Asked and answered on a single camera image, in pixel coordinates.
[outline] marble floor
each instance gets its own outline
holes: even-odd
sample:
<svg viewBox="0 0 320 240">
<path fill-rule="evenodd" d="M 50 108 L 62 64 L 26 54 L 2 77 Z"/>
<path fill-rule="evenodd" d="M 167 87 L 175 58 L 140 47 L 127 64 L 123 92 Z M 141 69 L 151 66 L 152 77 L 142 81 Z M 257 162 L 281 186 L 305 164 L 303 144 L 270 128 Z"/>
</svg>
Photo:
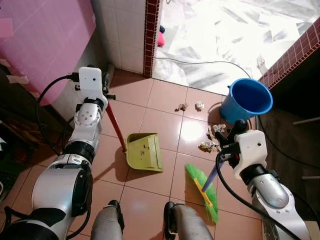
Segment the marble floor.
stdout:
<svg viewBox="0 0 320 240">
<path fill-rule="evenodd" d="M 160 23 L 165 45 L 156 52 L 153 78 L 227 95 L 227 86 L 261 72 L 257 57 L 267 46 L 295 41 L 320 16 L 319 0 L 171 0 Z"/>
</svg>

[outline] bucket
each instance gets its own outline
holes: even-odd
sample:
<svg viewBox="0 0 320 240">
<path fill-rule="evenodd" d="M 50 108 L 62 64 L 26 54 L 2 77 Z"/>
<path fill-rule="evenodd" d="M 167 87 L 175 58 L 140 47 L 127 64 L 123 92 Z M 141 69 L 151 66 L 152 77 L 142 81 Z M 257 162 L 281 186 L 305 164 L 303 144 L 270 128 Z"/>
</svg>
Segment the bucket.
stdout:
<svg viewBox="0 0 320 240">
<path fill-rule="evenodd" d="M 273 102 L 271 92 L 261 82 L 240 78 L 230 86 L 220 114 L 228 123 L 234 124 L 238 119 L 248 120 L 269 112 Z"/>
</svg>

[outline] cable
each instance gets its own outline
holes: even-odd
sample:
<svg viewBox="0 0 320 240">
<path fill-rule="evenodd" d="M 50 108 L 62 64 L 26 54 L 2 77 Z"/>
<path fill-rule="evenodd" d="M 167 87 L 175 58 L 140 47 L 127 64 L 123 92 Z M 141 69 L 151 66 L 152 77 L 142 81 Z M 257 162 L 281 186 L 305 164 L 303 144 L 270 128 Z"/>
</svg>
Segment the cable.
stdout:
<svg viewBox="0 0 320 240">
<path fill-rule="evenodd" d="M 65 152 L 65 147 L 66 147 L 66 136 L 67 136 L 67 129 L 69 124 L 74 120 L 74 116 L 72 118 L 70 118 L 66 124 L 64 125 L 63 128 L 63 135 L 62 135 L 62 152 Z"/>
<path fill-rule="evenodd" d="M 62 76 L 57 78 L 56 80 L 52 81 L 41 93 L 41 95 L 39 96 L 38 100 L 36 101 L 35 104 L 35 118 L 36 118 L 36 124 L 40 130 L 40 133 L 42 135 L 42 137 L 44 138 L 44 140 L 46 141 L 46 143 L 52 148 L 52 150 L 55 152 L 55 154 L 57 156 L 60 156 L 60 152 L 56 149 L 56 147 L 50 142 L 50 140 L 47 138 L 47 136 L 45 135 L 44 129 L 40 123 L 40 118 L 39 118 L 39 105 L 40 102 L 42 100 L 42 98 L 44 97 L 44 95 L 46 94 L 46 92 L 57 82 L 64 80 L 64 79 L 72 79 L 73 75 L 66 75 L 66 76 Z"/>
<path fill-rule="evenodd" d="M 73 233 L 71 233 L 70 235 L 66 236 L 66 240 L 72 239 L 75 236 L 77 236 L 79 233 L 81 233 L 81 231 L 86 227 L 89 218 L 90 218 L 90 214 L 91 214 L 91 208 L 88 209 L 88 211 L 86 211 L 86 216 L 85 216 L 85 220 L 82 223 L 82 225 L 79 227 L 79 229 Z"/>
<path fill-rule="evenodd" d="M 318 228 L 319 228 L 319 230 L 320 230 L 320 218 L 319 218 L 317 212 L 309 205 L 309 203 L 307 203 L 306 200 L 304 200 L 304 199 L 303 199 L 301 196 L 299 196 L 297 193 L 295 193 L 294 191 L 291 191 L 291 193 L 292 193 L 297 199 L 299 199 L 301 202 L 303 202 L 303 203 L 307 206 L 307 208 L 313 213 L 314 218 L 315 218 L 315 221 L 316 221 L 316 223 L 318 224 Z"/>
<path fill-rule="evenodd" d="M 216 172 L 223 184 L 223 186 L 228 190 L 228 192 L 234 197 L 236 198 L 238 201 L 240 201 L 242 204 L 246 205 L 248 208 L 254 210 L 255 212 L 257 212 L 258 214 L 260 214 L 261 216 L 263 216 L 264 218 L 268 219 L 271 223 L 277 225 L 281 230 L 283 230 L 284 232 L 286 232 L 291 238 L 295 239 L 295 240 L 300 240 L 299 237 L 297 237 L 293 232 L 291 232 L 289 229 L 287 229 L 285 226 L 283 226 L 280 222 L 278 222 L 277 220 L 275 220 L 274 218 L 270 217 L 269 215 L 267 215 L 265 212 L 263 212 L 262 210 L 260 210 L 259 208 L 253 206 L 251 203 L 247 202 L 246 200 L 244 200 L 243 198 L 241 198 L 238 194 L 236 194 L 230 187 L 229 185 L 226 183 L 224 177 L 221 174 L 221 170 L 220 170 L 220 164 L 219 164 L 219 160 L 220 157 L 222 155 L 222 152 L 219 152 L 218 155 L 215 158 L 215 165 L 216 167 Z"/>
<path fill-rule="evenodd" d="M 266 132 L 264 126 L 262 125 L 260 115 L 258 115 L 258 119 L 259 119 L 261 128 L 262 128 L 262 130 L 263 130 L 263 132 L 264 132 L 264 135 L 265 135 L 266 138 L 269 140 L 269 142 L 271 143 L 271 145 L 272 145 L 276 150 L 278 150 L 279 153 L 281 153 L 281 154 L 284 155 L 285 157 L 287 157 L 287 158 L 289 158 L 289 159 L 291 159 L 291 160 L 293 160 L 293 161 L 295 161 L 295 162 L 297 162 L 297 163 L 304 164 L 304 165 L 309 166 L 309 167 L 311 167 L 311 168 L 315 168 L 315 169 L 320 170 L 320 167 L 318 167 L 318 166 L 316 166 L 316 165 L 309 164 L 309 163 L 307 163 L 307 162 L 299 161 L 299 160 L 297 160 L 297 159 L 295 159 L 295 158 L 287 155 L 287 154 L 284 153 L 282 150 L 280 150 L 280 149 L 271 141 L 270 137 L 267 135 L 267 132 Z"/>
<path fill-rule="evenodd" d="M 155 59 L 164 59 L 164 60 L 176 61 L 176 62 L 182 63 L 182 64 L 216 64 L 216 63 L 232 64 L 232 65 L 235 65 L 236 67 L 240 68 L 240 69 L 251 79 L 249 73 L 247 73 L 246 70 L 244 70 L 241 66 L 239 66 L 238 64 L 235 64 L 235 63 L 233 63 L 233 62 L 231 62 L 231 61 L 198 61 L 198 62 L 188 62 L 188 61 L 177 60 L 177 59 L 170 58 L 170 57 L 156 57 Z"/>
</svg>

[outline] pink object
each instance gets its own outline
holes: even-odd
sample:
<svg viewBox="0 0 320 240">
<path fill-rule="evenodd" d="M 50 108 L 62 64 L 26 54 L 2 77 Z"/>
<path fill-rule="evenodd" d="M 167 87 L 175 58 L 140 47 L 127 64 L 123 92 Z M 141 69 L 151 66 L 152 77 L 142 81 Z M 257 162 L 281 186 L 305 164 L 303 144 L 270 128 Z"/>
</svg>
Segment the pink object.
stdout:
<svg viewBox="0 0 320 240">
<path fill-rule="evenodd" d="M 165 38 L 164 38 L 164 35 L 162 34 L 162 32 L 159 32 L 157 44 L 158 44 L 158 46 L 165 45 Z"/>
<path fill-rule="evenodd" d="M 14 35 L 11 18 L 0 19 L 0 38 L 9 38 Z"/>
<path fill-rule="evenodd" d="M 23 87 L 40 94 L 74 71 L 96 28 L 93 15 L 90 0 L 2 1 L 0 19 L 12 19 L 14 34 L 0 38 L 0 59 L 10 63 L 12 75 L 28 78 Z M 41 105 L 54 102 L 66 83 L 55 84 Z"/>
</svg>

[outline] pink floor tile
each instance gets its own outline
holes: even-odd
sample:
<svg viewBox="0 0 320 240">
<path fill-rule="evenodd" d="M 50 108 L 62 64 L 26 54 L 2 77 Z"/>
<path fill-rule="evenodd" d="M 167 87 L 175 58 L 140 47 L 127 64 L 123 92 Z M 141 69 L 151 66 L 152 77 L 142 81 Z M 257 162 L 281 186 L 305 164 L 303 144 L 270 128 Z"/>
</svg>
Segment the pink floor tile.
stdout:
<svg viewBox="0 0 320 240">
<path fill-rule="evenodd" d="M 124 187 L 120 205 L 124 240 L 162 240 L 163 214 L 169 197 Z"/>
<path fill-rule="evenodd" d="M 235 191 L 240 197 L 245 199 L 247 202 L 251 203 L 252 198 L 248 193 L 247 186 L 243 183 L 242 180 L 235 178 L 233 174 L 233 169 L 229 165 L 224 165 L 221 169 L 221 173 L 226 183 Z M 218 208 L 220 210 L 225 210 L 231 213 L 241 214 L 252 218 L 259 219 L 260 216 L 243 205 L 237 199 L 235 199 L 223 186 L 220 179 L 218 179 L 217 184 L 217 197 L 218 197 Z"/>
<path fill-rule="evenodd" d="M 201 142 L 209 140 L 208 127 L 211 128 L 212 125 L 205 121 L 183 117 L 178 152 L 215 161 L 217 152 L 205 152 L 199 149 Z"/>
<path fill-rule="evenodd" d="M 209 229 L 209 232 L 211 233 L 212 237 L 215 236 L 215 224 L 212 222 L 212 220 L 210 220 L 210 217 L 209 217 L 207 210 L 204 206 L 200 206 L 200 205 L 190 203 L 190 202 L 184 202 L 184 201 L 181 201 L 181 200 L 175 199 L 175 198 L 170 198 L 170 201 L 174 202 L 175 204 L 184 203 L 186 206 L 193 208 L 199 214 L 199 216 L 203 219 L 203 221 L 206 224 L 207 228 Z"/>
<path fill-rule="evenodd" d="M 48 167 L 55 161 L 56 157 L 57 155 L 50 146 L 41 145 L 39 149 L 34 152 L 30 162 L 40 166 Z"/>
<path fill-rule="evenodd" d="M 188 118 L 219 124 L 221 100 L 221 95 L 189 87 L 185 101 L 189 104 L 189 107 L 183 115 Z M 198 101 L 202 101 L 204 103 L 202 111 L 197 111 L 195 108 L 195 104 Z"/>
<path fill-rule="evenodd" d="M 34 189 L 34 185 L 38 177 L 45 169 L 46 167 L 39 165 L 34 165 L 31 168 L 18 196 L 15 199 L 15 202 L 12 207 L 14 210 L 24 214 L 30 214 L 32 212 L 32 191 Z"/>
<path fill-rule="evenodd" d="M 147 108 L 141 133 L 158 133 L 160 147 L 177 151 L 182 116 Z"/>
<path fill-rule="evenodd" d="M 148 103 L 154 80 L 145 79 L 142 75 L 117 70 L 111 81 L 112 94 L 122 102 L 145 107 Z"/>
<path fill-rule="evenodd" d="M 148 192 L 170 195 L 177 153 L 161 149 L 163 172 L 129 169 L 125 185 Z"/>
<path fill-rule="evenodd" d="M 18 193 L 20 189 L 22 188 L 32 165 L 27 164 L 24 168 L 24 170 L 20 173 L 19 177 L 15 181 L 15 184 L 13 185 L 12 189 L 10 190 L 9 194 L 6 196 L 6 198 L 3 200 L 3 202 L 0 204 L 0 212 L 5 212 L 4 207 L 9 206 L 12 207 L 14 204 L 14 201 L 16 200 Z"/>
<path fill-rule="evenodd" d="M 219 211 L 219 222 L 215 226 L 215 240 L 261 240 L 261 220 Z"/>
<path fill-rule="evenodd" d="M 212 161 L 195 156 L 189 156 L 181 153 L 176 155 L 170 197 L 204 206 L 204 199 L 196 187 L 195 182 L 187 174 L 185 164 L 195 165 L 207 176 L 215 164 Z M 217 178 L 213 180 L 213 187 L 215 190 L 217 189 Z"/>
<path fill-rule="evenodd" d="M 183 111 L 175 109 L 185 103 L 186 95 L 185 86 L 154 80 L 147 107 L 182 116 Z"/>
<path fill-rule="evenodd" d="M 129 166 L 119 139 L 100 134 L 100 146 L 92 164 L 92 176 L 124 185 Z"/>
<path fill-rule="evenodd" d="M 126 139 L 126 136 L 129 134 L 139 132 L 146 110 L 145 107 L 121 101 L 109 101 L 108 104 L 111 106 L 124 139 Z M 107 113 L 103 116 L 102 124 L 102 134 L 117 137 L 114 126 Z"/>
<path fill-rule="evenodd" d="M 103 207 L 107 206 L 111 200 L 120 200 L 121 193 L 123 191 L 123 186 L 118 184 L 94 180 L 93 181 L 93 191 L 92 191 L 92 204 L 91 204 L 91 215 L 88 224 L 82 230 L 81 234 L 90 236 L 92 225 Z M 84 222 L 86 214 L 78 216 L 75 218 L 71 225 L 70 231 L 75 232 Z"/>
</svg>

